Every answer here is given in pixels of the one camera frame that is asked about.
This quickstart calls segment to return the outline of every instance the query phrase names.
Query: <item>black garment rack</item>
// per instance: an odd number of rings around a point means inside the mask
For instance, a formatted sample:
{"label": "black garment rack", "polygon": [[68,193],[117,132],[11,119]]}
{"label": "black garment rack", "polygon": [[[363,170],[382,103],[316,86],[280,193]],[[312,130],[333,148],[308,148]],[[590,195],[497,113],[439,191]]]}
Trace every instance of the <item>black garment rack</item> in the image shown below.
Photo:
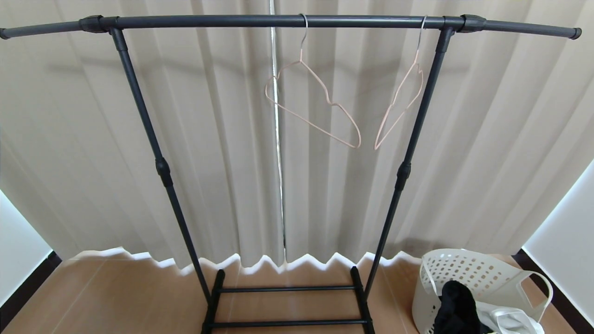
{"label": "black garment rack", "polygon": [[[157,173],[160,175],[163,185],[169,196],[173,212],[179,224],[179,229],[184,237],[185,245],[188,248],[190,258],[196,269],[198,280],[204,292],[208,308],[202,333],[209,334],[213,329],[232,328],[232,327],[276,327],[276,326],[312,326],[312,325],[331,325],[331,324],[361,324],[365,334],[375,333],[369,308],[367,307],[367,298],[373,284],[375,274],[380,264],[380,258],[386,245],[390,226],[396,212],[396,207],[400,199],[402,190],[405,187],[406,180],[410,175],[412,156],[415,151],[416,143],[421,133],[421,127],[429,108],[431,95],[435,89],[437,77],[440,72],[441,64],[446,54],[450,38],[455,33],[472,33],[476,31],[490,30],[513,33],[540,34],[547,36],[567,37],[577,39],[582,34],[580,28],[565,28],[555,26],[544,26],[540,24],[517,23],[507,21],[492,21],[477,15],[442,16],[442,17],[423,17],[423,16],[377,16],[377,15],[308,15],[307,21],[309,27],[319,28],[409,28],[420,29],[423,20],[425,20],[425,29],[441,30],[435,56],[429,72],[429,78],[421,99],[419,112],[416,116],[415,125],[410,135],[410,142],[406,149],[404,161],[397,172],[394,194],[390,202],[386,221],[381,232],[380,241],[375,252],[375,258],[365,289],[361,283],[359,272],[356,267],[351,268],[350,274],[353,280],[352,285],[335,286],[283,286],[269,288],[224,288],[223,281],[225,272],[219,270],[211,291],[204,279],[204,274],[198,262],[198,256],[194,250],[192,239],[188,232],[184,214],[170,176],[170,169],[167,161],[161,154],[157,137],[147,112],[146,105],[138,80],[134,74],[134,67],[130,60],[128,47],[124,39],[124,29],[143,29],[143,28],[180,28],[180,27],[305,27],[304,17],[301,15],[174,15],[174,16],[144,16],[144,17],[103,17],[101,15],[89,16],[78,21],[40,24],[36,26],[26,26],[18,28],[0,29],[2,39],[13,37],[29,36],[37,34],[61,33],[66,31],[86,31],[90,33],[109,33],[113,37],[116,50],[124,66],[126,77],[132,90],[132,95],[140,118],[146,130],[148,140],[154,153]],[[359,319],[332,319],[332,320],[295,320],[295,321],[259,321],[259,322],[215,322],[215,315],[219,298],[225,293],[246,293],[246,292],[283,292],[283,291],[329,291],[329,290],[353,290],[359,306],[361,317]]]}

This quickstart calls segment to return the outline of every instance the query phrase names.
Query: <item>rack base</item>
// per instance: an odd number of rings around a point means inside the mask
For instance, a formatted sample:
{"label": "rack base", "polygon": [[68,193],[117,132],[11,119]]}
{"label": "rack base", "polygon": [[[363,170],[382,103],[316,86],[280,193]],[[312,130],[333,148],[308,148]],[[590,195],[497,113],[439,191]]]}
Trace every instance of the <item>rack base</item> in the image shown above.
{"label": "rack base", "polygon": [[[361,324],[365,334],[375,334],[373,321],[369,315],[369,308],[365,301],[363,284],[357,267],[350,270],[350,276],[353,285],[333,285],[333,286],[280,286],[267,288],[223,288],[225,281],[225,271],[219,270],[211,293],[211,303],[208,305],[204,323],[202,325],[202,334],[211,334],[213,329],[217,328],[248,328],[248,327],[280,327],[280,326],[319,326],[331,324]],[[260,322],[215,322],[217,308],[221,294],[226,293],[249,293],[249,292],[286,292],[286,291],[338,291],[353,290],[359,306],[359,319],[330,319],[330,320],[292,320],[292,321],[260,321]]]}

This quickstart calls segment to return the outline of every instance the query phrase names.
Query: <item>hanger hook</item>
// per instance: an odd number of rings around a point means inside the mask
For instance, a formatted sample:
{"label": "hanger hook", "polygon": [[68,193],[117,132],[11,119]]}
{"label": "hanger hook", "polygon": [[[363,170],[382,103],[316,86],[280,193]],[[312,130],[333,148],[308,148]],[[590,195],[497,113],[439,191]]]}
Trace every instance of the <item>hanger hook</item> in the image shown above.
{"label": "hanger hook", "polygon": [[305,14],[299,13],[299,15],[303,16],[303,19],[305,20],[305,34],[303,35],[303,39],[301,40],[301,49],[303,50],[303,43],[307,38],[307,28],[309,28],[309,23],[307,22],[307,16],[305,16]]}
{"label": "hanger hook", "polygon": [[416,50],[418,51],[421,47],[421,35],[423,34],[423,29],[425,28],[425,21],[427,20],[427,15],[423,17],[423,22],[421,22],[421,29],[419,30],[419,42],[416,44]]}

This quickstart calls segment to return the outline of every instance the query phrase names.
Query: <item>beige curtain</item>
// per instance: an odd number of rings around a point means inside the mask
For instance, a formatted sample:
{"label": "beige curtain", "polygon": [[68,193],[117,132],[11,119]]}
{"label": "beige curtain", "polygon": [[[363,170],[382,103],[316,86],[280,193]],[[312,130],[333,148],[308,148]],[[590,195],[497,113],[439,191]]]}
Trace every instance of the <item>beige curtain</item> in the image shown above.
{"label": "beige curtain", "polygon": [[[594,157],[594,3],[589,1],[275,1],[277,14],[477,14],[579,26],[576,41],[512,33],[456,34],[425,120],[412,174],[386,246],[420,255],[463,247],[515,253]],[[279,67],[298,57],[303,29],[277,29]],[[281,117],[287,260],[375,252],[419,101],[373,149],[396,86],[415,55],[418,30],[310,29],[305,60],[332,100],[354,114],[363,144],[350,149],[289,114]],[[423,31],[425,78],[439,32]],[[302,69],[280,99],[340,138],[356,142]],[[391,120],[420,85],[405,84]]]}
{"label": "beige curtain", "polygon": [[[2,1],[3,27],[93,14],[268,14],[263,1]],[[270,29],[126,30],[198,255],[283,262]],[[62,258],[190,263],[108,34],[0,43],[0,188]]]}

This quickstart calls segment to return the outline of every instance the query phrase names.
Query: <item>white wall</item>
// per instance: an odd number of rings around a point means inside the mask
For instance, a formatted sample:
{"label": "white wall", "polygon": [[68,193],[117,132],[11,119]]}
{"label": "white wall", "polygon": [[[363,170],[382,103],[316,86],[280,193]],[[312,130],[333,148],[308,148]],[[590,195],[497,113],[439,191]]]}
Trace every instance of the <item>white wall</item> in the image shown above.
{"label": "white wall", "polygon": [[594,162],[523,248],[594,325]]}
{"label": "white wall", "polygon": [[0,305],[51,251],[0,191]]}

